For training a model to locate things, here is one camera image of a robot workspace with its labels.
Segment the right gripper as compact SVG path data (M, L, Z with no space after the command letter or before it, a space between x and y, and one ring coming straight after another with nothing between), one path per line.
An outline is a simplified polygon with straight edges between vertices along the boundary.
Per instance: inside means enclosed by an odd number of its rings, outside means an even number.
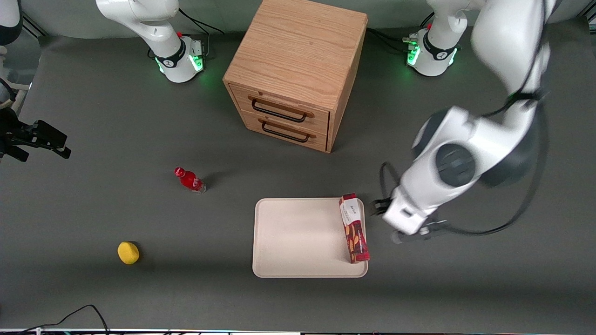
M58 131L49 123L38 120L30 130L29 125L19 121L12 108L2 108L0 111L0 152L7 154L21 162L28 160L29 153L18 146L31 142L34 147L41 147L57 153L64 159L70 158L72 150L66 147L68 136Z

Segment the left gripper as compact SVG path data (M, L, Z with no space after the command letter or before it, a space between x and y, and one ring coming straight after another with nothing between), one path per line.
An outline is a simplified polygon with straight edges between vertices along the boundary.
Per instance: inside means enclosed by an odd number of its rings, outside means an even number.
M393 189L390 199L372 201L372 215L382 215L383 221L400 233L413 235L419 232L424 222L438 209L438 206L419 208L402 186Z

